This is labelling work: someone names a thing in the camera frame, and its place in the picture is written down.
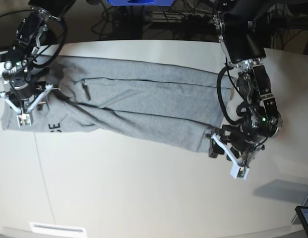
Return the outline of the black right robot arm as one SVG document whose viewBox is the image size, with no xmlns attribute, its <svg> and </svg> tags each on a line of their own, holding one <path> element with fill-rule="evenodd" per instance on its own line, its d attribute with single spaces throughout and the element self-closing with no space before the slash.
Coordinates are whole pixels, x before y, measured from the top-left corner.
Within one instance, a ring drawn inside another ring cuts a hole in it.
<svg viewBox="0 0 308 238">
<path fill-rule="evenodd" d="M 30 113 L 47 95 L 52 85 L 43 86 L 38 79 L 49 73 L 48 66 L 63 48 L 67 35 L 66 12 L 73 0 L 31 0 L 29 15 L 19 24 L 15 39 L 8 51 L 0 55 L 0 77 L 10 91 L 0 93 L 18 115 Z M 45 63 L 37 64 L 41 37 L 48 31 L 48 21 L 57 21 L 63 29 L 62 40 L 55 53 Z"/>
</svg>

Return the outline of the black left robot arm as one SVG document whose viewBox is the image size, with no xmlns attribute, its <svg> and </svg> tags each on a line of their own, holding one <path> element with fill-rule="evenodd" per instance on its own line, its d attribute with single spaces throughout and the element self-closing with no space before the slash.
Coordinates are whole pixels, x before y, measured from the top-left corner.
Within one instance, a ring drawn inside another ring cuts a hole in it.
<svg viewBox="0 0 308 238">
<path fill-rule="evenodd" d="M 222 94 L 218 93 L 228 122 L 219 129 L 220 139 L 231 145 L 229 151 L 242 165 L 265 148 L 266 140 L 274 137 L 283 123 L 269 76 L 261 63 L 266 53 L 255 36 L 256 20 L 272 5 L 270 0 L 216 0 L 213 3 L 213 21 L 226 57 L 225 66 L 218 74 L 217 90 L 223 76 L 229 76 L 230 71 L 237 68 L 238 78 L 231 84 L 242 99 L 236 109 L 239 118 L 233 120 L 227 113 Z"/>
</svg>

